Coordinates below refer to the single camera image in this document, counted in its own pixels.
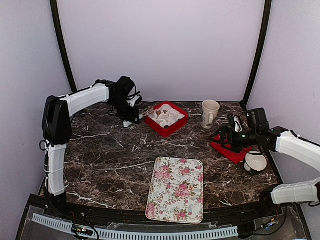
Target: floral cutting board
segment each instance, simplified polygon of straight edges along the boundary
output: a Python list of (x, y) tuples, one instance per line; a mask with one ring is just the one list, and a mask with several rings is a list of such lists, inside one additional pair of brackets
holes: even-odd
[(204, 168), (199, 160), (158, 157), (145, 215), (150, 220), (199, 224), (204, 212)]

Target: marble table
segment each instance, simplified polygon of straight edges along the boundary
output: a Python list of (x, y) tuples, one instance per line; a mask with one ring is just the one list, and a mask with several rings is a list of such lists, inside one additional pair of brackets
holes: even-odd
[[(141, 110), (156, 102), (142, 102)], [(72, 123), (73, 136), (64, 163), (67, 201), (122, 210), (145, 211), (149, 187), (158, 157), (197, 159), (204, 167), (204, 208), (252, 203), (260, 192), (277, 183), (268, 164), (250, 176), (243, 163), (234, 164), (210, 146), (208, 136), (237, 114), (246, 122), (237, 102), (221, 102), (214, 128), (200, 126), (201, 102), (175, 102), (188, 112), (188, 123), (169, 137), (162, 137), (144, 121), (123, 128), (109, 115), (110, 106), (96, 104), (79, 112)]]

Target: white vent strip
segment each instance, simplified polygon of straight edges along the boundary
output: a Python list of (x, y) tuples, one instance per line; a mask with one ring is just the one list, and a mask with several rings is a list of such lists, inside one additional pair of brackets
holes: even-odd
[[(33, 214), (32, 221), (51, 229), (58, 230), (67, 234), (72, 234), (72, 223), (53, 219), (40, 214)], [(113, 231), (102, 228), (95, 228), (99, 233), (101, 240), (217, 240), (231, 237), (238, 237), (238, 227), (228, 227), (207, 231), (193, 231), (181, 233), (145, 233), (145, 232), (128, 232)], [(97, 239), (94, 232), (92, 239)]]

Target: mug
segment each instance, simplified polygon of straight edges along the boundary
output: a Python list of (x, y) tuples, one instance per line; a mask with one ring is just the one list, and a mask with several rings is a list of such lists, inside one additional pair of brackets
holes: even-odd
[(211, 129), (214, 126), (214, 119), (220, 109), (219, 103), (213, 100), (205, 100), (202, 103), (202, 122), (201, 127)]

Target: white wall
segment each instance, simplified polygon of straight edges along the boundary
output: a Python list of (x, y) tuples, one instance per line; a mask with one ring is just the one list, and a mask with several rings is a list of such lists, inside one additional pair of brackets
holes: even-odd
[[(264, 107), (270, 126), (320, 143), (320, 1), (276, 0), (248, 109)], [(285, 183), (319, 177), (311, 167), (274, 154)], [(302, 206), (313, 239), (320, 207)]]
[(129, 76), (144, 100), (240, 101), (264, 0), (61, 0), (78, 87)]
[(70, 92), (50, 1), (0, 1), (0, 239), (15, 239), (44, 177), (46, 98)]

